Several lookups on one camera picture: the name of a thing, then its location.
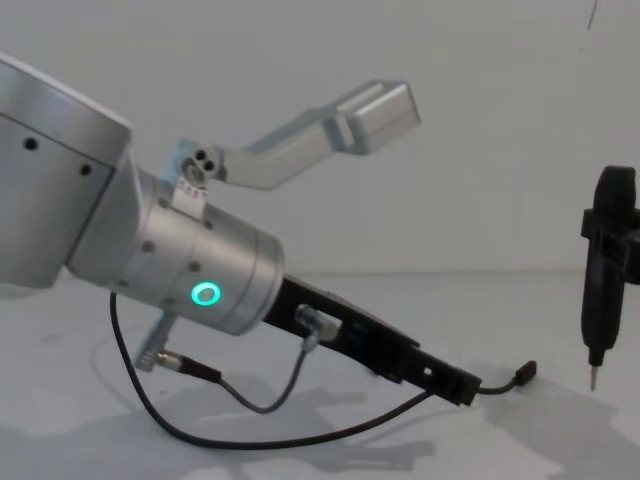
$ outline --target silver bracket arm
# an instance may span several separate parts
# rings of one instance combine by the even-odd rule
[[[222,166],[215,178],[271,190],[334,152],[368,155],[419,124],[409,84],[368,82],[244,150],[213,147]]]

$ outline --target robotic arm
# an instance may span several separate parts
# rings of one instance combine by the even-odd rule
[[[50,288],[66,266],[162,311],[135,360],[141,370],[163,358],[177,317],[231,335],[266,322],[469,405],[478,377],[286,275],[276,238],[207,202],[213,181],[273,189],[333,152],[372,153],[419,123],[408,84],[373,81],[244,150],[183,140],[158,178],[133,164],[125,120],[1,56],[0,294]]]

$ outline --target cable connector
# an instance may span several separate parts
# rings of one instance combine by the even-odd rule
[[[538,373],[538,363],[535,360],[529,360],[518,370],[513,377],[513,383],[518,387],[524,387],[527,383],[535,378]]]
[[[158,354],[156,364],[173,370],[174,372],[191,375],[192,377],[200,378],[207,382],[220,383],[222,380],[222,372],[220,370],[216,370],[193,358],[185,357],[184,355],[169,350],[163,350]]]
[[[298,306],[295,318],[311,332],[302,342],[302,350],[306,353],[311,353],[321,341],[335,340],[340,331],[335,322],[309,305]]]

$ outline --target white background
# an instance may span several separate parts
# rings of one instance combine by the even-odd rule
[[[128,117],[159,172],[183,135],[241,146],[373,77],[422,127],[273,193],[213,199],[296,272],[575,269],[606,164],[640,150],[640,3],[3,0],[0,49]]]

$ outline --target screw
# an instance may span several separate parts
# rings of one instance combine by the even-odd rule
[[[145,240],[144,242],[142,242],[142,251],[144,253],[154,252],[155,249],[156,249],[156,244],[153,243],[151,240]]]
[[[199,272],[201,268],[202,268],[202,266],[200,265],[200,262],[191,262],[191,263],[189,263],[189,271],[190,272]]]
[[[38,149],[38,141],[35,138],[29,137],[25,138],[23,144],[25,149],[27,150],[37,150]]]

